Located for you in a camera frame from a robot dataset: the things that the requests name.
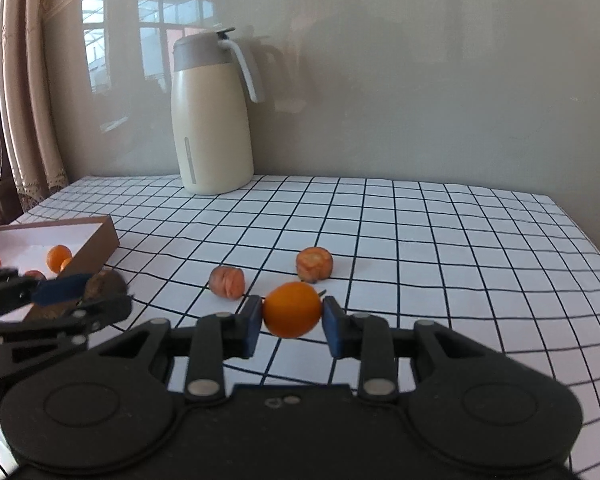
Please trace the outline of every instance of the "jug lid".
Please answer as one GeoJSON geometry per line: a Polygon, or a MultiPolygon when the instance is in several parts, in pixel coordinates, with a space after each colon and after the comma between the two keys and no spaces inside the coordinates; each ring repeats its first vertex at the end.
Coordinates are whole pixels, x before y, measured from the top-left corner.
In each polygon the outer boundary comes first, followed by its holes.
{"type": "Polygon", "coordinates": [[[231,62],[231,54],[220,48],[218,40],[227,38],[231,29],[209,30],[180,38],[173,45],[173,70],[179,72],[199,66],[224,64],[231,62]]]}

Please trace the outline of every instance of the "white grid tablecloth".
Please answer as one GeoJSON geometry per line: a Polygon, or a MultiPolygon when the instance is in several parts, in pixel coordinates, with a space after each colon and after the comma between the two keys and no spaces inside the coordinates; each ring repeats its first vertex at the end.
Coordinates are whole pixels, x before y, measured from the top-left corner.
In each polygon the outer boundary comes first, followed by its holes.
{"type": "MultiPolygon", "coordinates": [[[[120,248],[108,262],[135,295],[131,316],[99,342],[153,317],[189,326],[241,301],[206,286],[219,264],[241,267],[265,296],[295,276],[298,250],[334,255],[318,283],[347,312],[410,328],[423,317],[504,351],[572,388],[584,427],[569,459],[600,480],[600,254],[547,196],[455,184],[258,176],[243,189],[192,197],[176,176],[88,177],[19,222],[111,215],[120,248]]],[[[401,390],[413,389],[408,360],[401,390]]],[[[234,383],[357,384],[355,360],[334,362],[318,325],[297,340],[266,330],[253,359],[225,365],[234,383]]],[[[182,390],[185,362],[170,388],[182,390]]]]}

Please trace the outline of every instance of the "jug handle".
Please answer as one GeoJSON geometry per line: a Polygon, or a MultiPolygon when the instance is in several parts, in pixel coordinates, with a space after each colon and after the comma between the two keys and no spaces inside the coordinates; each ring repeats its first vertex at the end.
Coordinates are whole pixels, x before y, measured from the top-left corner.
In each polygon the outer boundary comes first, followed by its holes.
{"type": "Polygon", "coordinates": [[[249,97],[254,103],[261,103],[265,100],[264,87],[262,86],[262,79],[259,71],[257,70],[256,60],[251,54],[249,45],[241,40],[220,40],[218,44],[221,48],[230,49],[235,54],[242,74],[244,75],[244,81],[247,84],[249,90],[249,97]]]}

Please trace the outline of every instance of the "wall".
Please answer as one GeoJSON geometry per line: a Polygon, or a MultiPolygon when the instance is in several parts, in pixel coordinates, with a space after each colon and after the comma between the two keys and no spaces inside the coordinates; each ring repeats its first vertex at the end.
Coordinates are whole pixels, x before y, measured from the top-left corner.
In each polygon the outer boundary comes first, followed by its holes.
{"type": "MultiPolygon", "coordinates": [[[[195,1],[213,6],[196,27],[252,38],[270,95],[249,106],[257,172],[544,192],[600,247],[600,0],[195,1]]],[[[154,29],[158,78],[138,0],[104,2],[108,80],[93,91],[80,0],[45,23],[69,173],[175,173],[168,50],[182,31],[154,29]]]]}

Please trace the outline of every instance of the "curtain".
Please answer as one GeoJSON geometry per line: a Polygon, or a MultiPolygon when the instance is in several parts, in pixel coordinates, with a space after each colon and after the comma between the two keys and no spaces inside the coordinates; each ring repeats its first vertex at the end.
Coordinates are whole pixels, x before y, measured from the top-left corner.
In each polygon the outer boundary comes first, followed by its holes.
{"type": "Polygon", "coordinates": [[[68,181],[50,114],[42,0],[0,0],[0,111],[22,208],[68,181]]]}

